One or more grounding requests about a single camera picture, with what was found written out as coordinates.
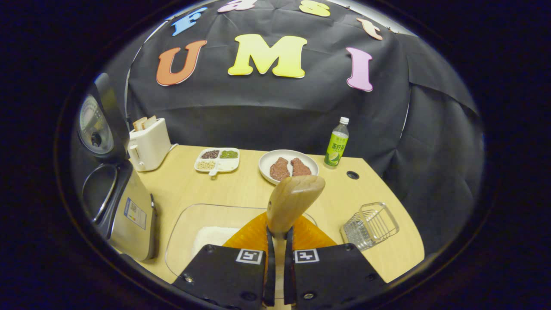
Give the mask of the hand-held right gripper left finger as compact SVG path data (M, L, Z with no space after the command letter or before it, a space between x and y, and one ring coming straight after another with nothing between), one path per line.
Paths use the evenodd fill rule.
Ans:
M250 220L223 245L205 245L173 286L201 301L228 310L267 310L265 213Z

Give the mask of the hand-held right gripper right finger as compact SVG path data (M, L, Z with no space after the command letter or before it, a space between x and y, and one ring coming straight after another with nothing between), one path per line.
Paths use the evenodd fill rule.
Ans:
M292 310L335 310L386 287L356 245L337 245L305 216L286 242L283 294Z

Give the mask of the clear glass rice dish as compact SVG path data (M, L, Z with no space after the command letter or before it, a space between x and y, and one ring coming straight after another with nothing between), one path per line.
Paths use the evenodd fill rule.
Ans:
M185 208L168 239L164 260L179 277L205 245L223 245L265 208L247 208L214 204L194 204Z

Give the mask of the wooden spoon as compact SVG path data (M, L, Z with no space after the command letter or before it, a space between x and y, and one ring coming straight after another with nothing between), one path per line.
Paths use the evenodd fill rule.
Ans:
M285 259L292 246L288 233L303 213L317 200L325 188L325 179L318 175L299 175L282 180L273 190L267 206L267 275L264 302L288 305L285 296Z

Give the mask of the dark grey rice cooker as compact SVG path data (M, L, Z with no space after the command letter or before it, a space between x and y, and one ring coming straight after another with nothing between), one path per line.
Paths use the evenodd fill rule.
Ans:
M130 134L107 73L81 97L71 130L71 176L81 208L109 245L145 261L155 255L157 210L127 154Z

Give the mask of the white divided bean dish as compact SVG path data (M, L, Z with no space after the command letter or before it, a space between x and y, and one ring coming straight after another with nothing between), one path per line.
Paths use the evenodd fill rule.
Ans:
M209 148L203 149L195 160L194 168L201 173L207 173L211 177L218 173L235 171L240 165L240 151L235 148Z

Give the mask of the brown meat piece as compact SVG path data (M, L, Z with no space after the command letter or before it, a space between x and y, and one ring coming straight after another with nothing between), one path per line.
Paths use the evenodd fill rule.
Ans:
M291 173L288 170L288 160L279 157L270 167L270 177L274 180L282 181L290 176Z
M309 169L309 167L306 166L299 158L291 160L291 166L293 169L293 176L312 175L311 169Z

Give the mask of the white round plate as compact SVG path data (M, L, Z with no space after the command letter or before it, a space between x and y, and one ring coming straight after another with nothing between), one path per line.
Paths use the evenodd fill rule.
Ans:
M313 157L303 154L298 151L288 150L288 149L278 149L270 151L260 157L258 167L260 170L260 174L272 183L273 185L277 185L280 183L280 181L274 180L270 177L270 167L272 164L274 164L279 157L282 157L286 160L288 160L288 170L292 175L292 166L291 166L291 160L295 158L301 159L303 163L311 169L312 175L318 175L319 174L319 165L314 161Z

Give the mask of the green tea bottle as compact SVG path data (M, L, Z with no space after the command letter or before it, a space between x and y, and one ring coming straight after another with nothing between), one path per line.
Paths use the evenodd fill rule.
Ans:
M339 124L332 130L323 160L324 165L331 169L336 168L343 157L344 150L346 149L350 137L350 132L347 128L349 122L349 118L341 117Z

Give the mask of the white toaster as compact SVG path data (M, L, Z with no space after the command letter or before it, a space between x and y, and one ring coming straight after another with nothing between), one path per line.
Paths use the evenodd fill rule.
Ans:
M173 145L170 143L165 118L142 131L130 131L127 151L137 171L153 171L162 163Z

